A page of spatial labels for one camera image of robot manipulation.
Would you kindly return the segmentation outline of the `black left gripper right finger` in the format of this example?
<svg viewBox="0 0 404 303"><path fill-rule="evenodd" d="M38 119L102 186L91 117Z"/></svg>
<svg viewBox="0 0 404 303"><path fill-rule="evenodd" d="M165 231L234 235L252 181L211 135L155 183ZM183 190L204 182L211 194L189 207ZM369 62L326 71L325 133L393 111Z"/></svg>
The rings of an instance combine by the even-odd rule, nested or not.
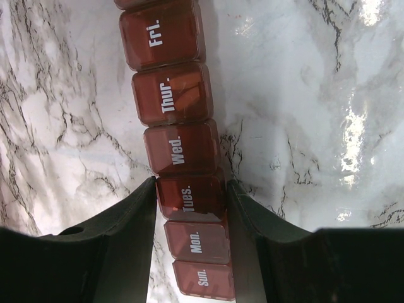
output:
<svg viewBox="0 0 404 303"><path fill-rule="evenodd" d="M308 232L227 183L237 302L402 302L402 229Z"/></svg>

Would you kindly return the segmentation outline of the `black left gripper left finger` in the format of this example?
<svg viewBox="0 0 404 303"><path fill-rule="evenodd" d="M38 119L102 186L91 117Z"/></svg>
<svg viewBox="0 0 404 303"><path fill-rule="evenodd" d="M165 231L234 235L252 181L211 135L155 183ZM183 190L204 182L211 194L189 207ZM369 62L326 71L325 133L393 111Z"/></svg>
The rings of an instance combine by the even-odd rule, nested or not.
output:
<svg viewBox="0 0 404 303"><path fill-rule="evenodd" d="M145 302L156 180L58 235L1 229L2 302Z"/></svg>

